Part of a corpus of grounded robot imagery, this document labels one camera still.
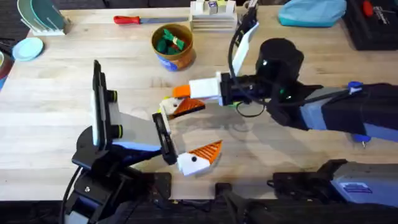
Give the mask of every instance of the blue label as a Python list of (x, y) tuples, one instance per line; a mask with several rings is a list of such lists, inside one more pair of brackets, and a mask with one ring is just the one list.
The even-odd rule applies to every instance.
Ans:
[(368, 194), (372, 193), (372, 190), (365, 183), (348, 182), (348, 183), (340, 183), (340, 185), (348, 193), (368, 193)]
[(160, 56), (160, 55), (157, 55), (157, 57), (159, 58), (159, 60), (160, 60), (160, 62), (162, 63), (162, 65), (165, 67), (165, 68), (167, 68), (168, 70), (170, 70), (170, 71), (177, 71), (178, 70), (178, 67), (175, 65), (175, 64), (173, 64), (173, 63), (171, 63), (169, 60), (167, 60), (166, 58), (163, 58), (162, 56)]

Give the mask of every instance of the black toolbox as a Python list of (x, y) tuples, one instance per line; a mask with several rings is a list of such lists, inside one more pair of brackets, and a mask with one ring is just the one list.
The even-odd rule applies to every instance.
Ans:
[(357, 50), (398, 49), (398, 0), (368, 0), (373, 15), (366, 16), (364, 0), (347, 0), (343, 20)]

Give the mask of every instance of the wooden tabletop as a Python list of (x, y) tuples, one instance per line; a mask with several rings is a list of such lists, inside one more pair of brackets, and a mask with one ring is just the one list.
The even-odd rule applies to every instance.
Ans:
[[(260, 7), (259, 29), (243, 72), (254, 72), (261, 43), (285, 37), (305, 55), (300, 81), (343, 86), (352, 80), (398, 84), (397, 52), (358, 52), (342, 22), (329, 29), (283, 27), (278, 6)], [(60, 200), (76, 165), (79, 134), (91, 123), (93, 61), (99, 60), (108, 88), (119, 93), (121, 112), (151, 119), (172, 87), (227, 71), (232, 34), (194, 34), (195, 63), (168, 72), (150, 46), (161, 24), (117, 26), (113, 16), (188, 16), (189, 8), (63, 11), (74, 26), (61, 37), (41, 37), (45, 50), (31, 62), (16, 62), (0, 93), (0, 200)], [(223, 140), (222, 155), (206, 174), (184, 177), (161, 157), (136, 167), (171, 172), (173, 198), (211, 198), (216, 182), (231, 182), (245, 197), (273, 198), (266, 180), (275, 171), (317, 170), (329, 159), (398, 162), (398, 144), (373, 139), (363, 149), (345, 133), (300, 131), (279, 126), (267, 113), (244, 119), (233, 108), (207, 109), (171, 122), (179, 150)]]

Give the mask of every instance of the tin can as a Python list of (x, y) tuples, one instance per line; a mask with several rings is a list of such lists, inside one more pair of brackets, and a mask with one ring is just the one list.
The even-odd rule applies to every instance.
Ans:
[[(174, 36), (185, 41), (185, 47), (180, 53), (175, 55), (166, 55), (156, 50), (158, 41), (164, 35), (164, 29), (168, 29)], [(152, 35), (152, 48), (161, 64), (169, 71), (178, 71), (186, 68), (195, 58), (192, 33), (187, 27), (178, 24), (167, 24), (158, 28)]]

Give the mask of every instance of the red tool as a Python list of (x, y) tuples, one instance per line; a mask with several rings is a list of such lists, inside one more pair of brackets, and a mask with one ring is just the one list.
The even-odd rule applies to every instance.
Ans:
[(363, 10), (363, 13), (365, 13), (365, 16), (368, 16), (368, 17), (373, 16), (373, 6), (370, 1), (365, 0), (363, 2), (362, 10)]
[(116, 24), (146, 24), (146, 23), (169, 23), (187, 21), (187, 17), (165, 17), (165, 18), (140, 18), (139, 16), (115, 16), (113, 21)]

